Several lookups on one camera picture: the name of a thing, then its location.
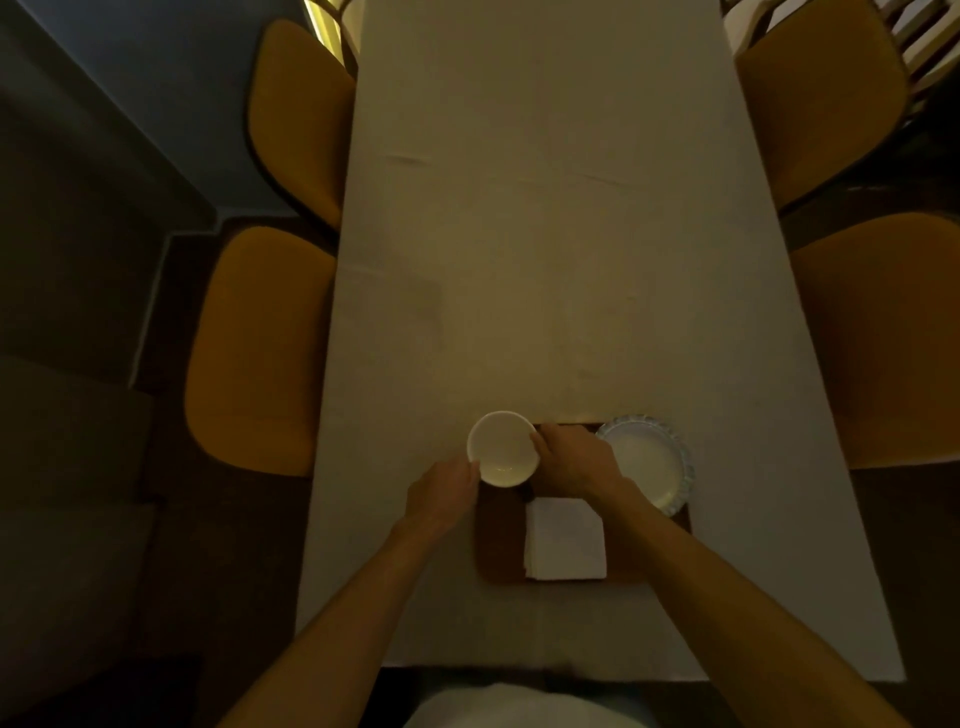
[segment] forearm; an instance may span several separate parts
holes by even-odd
[[[436,539],[401,522],[221,723],[352,728]]]
[[[832,648],[631,485],[601,487],[591,505],[635,546],[663,608],[744,725],[907,725]]]

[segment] person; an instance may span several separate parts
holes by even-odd
[[[908,726],[832,648],[661,514],[620,473],[610,445],[571,425],[543,425],[531,437],[538,477],[585,499],[629,540],[663,609],[746,728]],[[473,507],[478,484],[479,464],[462,455],[437,463],[410,486],[406,511],[383,547],[254,683],[222,728],[356,726],[418,576]],[[501,685],[440,692],[407,725],[644,723],[578,697]]]

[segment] napkin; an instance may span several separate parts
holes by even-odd
[[[603,521],[585,500],[539,497],[527,503],[523,551],[527,578],[607,578]]]

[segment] dining table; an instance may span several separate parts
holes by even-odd
[[[362,33],[298,629],[485,413],[637,414],[693,535],[902,680],[716,2],[369,0]],[[488,584],[469,520],[385,664],[706,679],[648,584]]]

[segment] white shirt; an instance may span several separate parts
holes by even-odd
[[[653,728],[573,695],[517,685],[440,692],[417,708],[406,728]]]

